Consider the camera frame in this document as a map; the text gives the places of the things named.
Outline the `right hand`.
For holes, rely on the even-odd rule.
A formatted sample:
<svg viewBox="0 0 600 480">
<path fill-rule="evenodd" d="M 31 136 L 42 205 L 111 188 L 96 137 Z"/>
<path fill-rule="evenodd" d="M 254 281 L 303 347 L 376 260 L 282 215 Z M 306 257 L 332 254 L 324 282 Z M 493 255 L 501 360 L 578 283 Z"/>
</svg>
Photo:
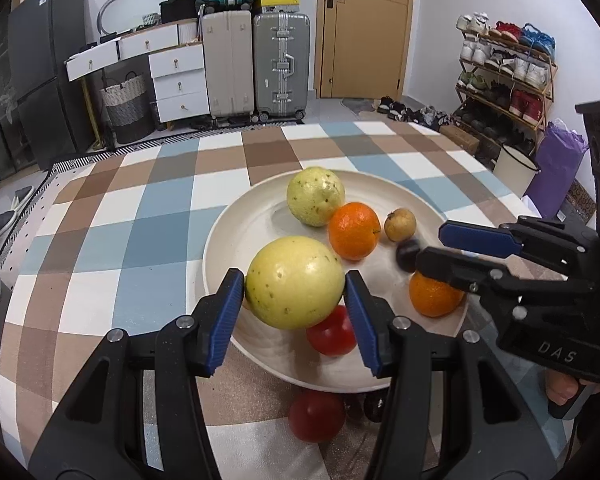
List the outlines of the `right hand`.
<svg viewBox="0 0 600 480">
<path fill-rule="evenodd" d="M 577 380 L 573 377 L 556 372 L 556 370 L 546 370 L 544 373 L 544 386 L 547 399 L 558 404 L 564 405 L 572 399 L 581 386 L 587 386 L 585 380 Z M 595 393 L 600 392 L 600 384 L 594 389 Z"/>
</svg>

